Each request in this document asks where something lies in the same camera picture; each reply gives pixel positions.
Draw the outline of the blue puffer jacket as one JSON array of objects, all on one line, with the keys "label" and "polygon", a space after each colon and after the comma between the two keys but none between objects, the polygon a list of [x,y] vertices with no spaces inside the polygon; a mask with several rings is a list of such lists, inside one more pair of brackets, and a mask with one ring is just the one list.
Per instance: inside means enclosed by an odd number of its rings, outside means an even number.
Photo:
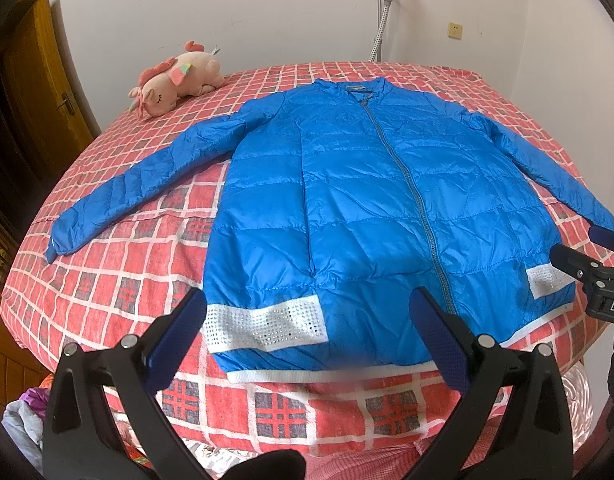
[{"label": "blue puffer jacket", "polygon": [[318,80],[197,122],[54,221],[46,257],[219,157],[203,338],[231,382],[305,382],[431,358],[409,314],[426,289],[508,341],[563,310],[570,278],[547,190],[592,226],[614,217],[566,169],[489,117],[383,78]]}]

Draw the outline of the clothes pile on floor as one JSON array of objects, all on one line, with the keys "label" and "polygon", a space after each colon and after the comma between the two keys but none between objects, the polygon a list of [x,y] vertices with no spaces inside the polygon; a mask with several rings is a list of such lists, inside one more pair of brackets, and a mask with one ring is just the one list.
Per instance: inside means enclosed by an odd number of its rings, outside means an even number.
[{"label": "clothes pile on floor", "polygon": [[53,375],[37,387],[26,389],[18,400],[6,405],[1,425],[22,455],[42,474],[44,425]]}]

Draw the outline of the wooden door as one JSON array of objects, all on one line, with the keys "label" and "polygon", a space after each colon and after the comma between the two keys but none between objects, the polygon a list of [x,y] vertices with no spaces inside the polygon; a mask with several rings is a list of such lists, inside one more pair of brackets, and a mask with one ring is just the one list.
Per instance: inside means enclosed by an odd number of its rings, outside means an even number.
[{"label": "wooden door", "polygon": [[6,14],[0,80],[16,125],[14,145],[47,195],[94,140],[63,64],[50,0],[16,0]]}]

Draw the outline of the pink plush unicorn toy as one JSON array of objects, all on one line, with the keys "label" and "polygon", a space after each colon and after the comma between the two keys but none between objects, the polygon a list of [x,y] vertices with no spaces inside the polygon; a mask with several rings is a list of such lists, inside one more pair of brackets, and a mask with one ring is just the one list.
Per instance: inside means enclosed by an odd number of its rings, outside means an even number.
[{"label": "pink plush unicorn toy", "polygon": [[132,100],[129,112],[139,117],[163,116],[187,96],[203,96],[219,89],[225,83],[217,58],[219,51],[219,47],[206,51],[203,44],[189,40],[181,54],[144,70],[136,87],[128,92]]}]

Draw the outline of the yellow wall socket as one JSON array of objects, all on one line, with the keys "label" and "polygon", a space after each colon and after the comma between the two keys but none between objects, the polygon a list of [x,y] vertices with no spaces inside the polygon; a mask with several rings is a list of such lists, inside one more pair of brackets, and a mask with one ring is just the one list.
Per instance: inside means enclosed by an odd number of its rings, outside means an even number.
[{"label": "yellow wall socket", "polygon": [[451,39],[461,40],[463,34],[463,26],[459,23],[449,22],[447,27],[447,36]]}]

